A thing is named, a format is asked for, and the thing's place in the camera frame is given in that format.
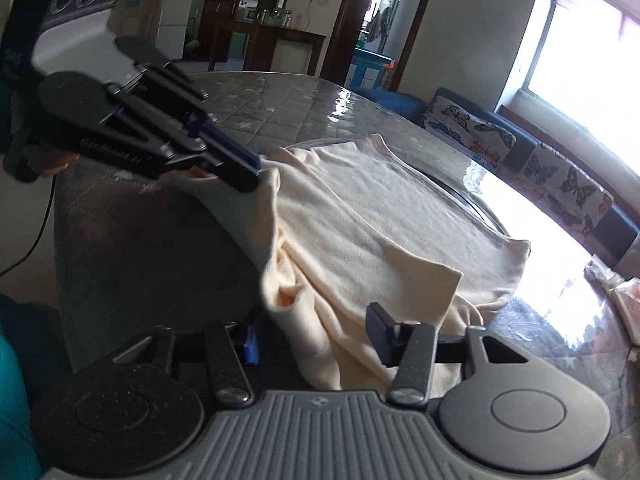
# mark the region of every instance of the bright window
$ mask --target bright window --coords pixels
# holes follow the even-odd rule
[[[555,0],[527,89],[640,174],[640,24],[605,0]]]

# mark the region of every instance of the ribbed gray panel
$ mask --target ribbed gray panel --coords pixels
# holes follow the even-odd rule
[[[268,392],[215,416],[191,449],[127,480],[507,480],[464,458],[419,412],[375,392]],[[599,480],[591,470],[531,477]],[[52,470],[44,480],[79,480]]]

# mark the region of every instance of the hand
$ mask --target hand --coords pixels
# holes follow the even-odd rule
[[[27,146],[22,154],[27,159],[29,167],[41,176],[58,174],[79,158],[75,153],[62,152],[46,144]]]

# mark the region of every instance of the sofa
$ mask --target sofa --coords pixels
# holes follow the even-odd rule
[[[449,89],[439,88],[429,104],[401,93],[354,92],[420,125],[496,174],[610,267],[640,234],[611,195],[572,161],[504,117]]]

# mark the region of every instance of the refrigerator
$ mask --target refrigerator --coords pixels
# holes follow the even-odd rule
[[[162,0],[156,48],[169,59],[182,59],[192,0]]]

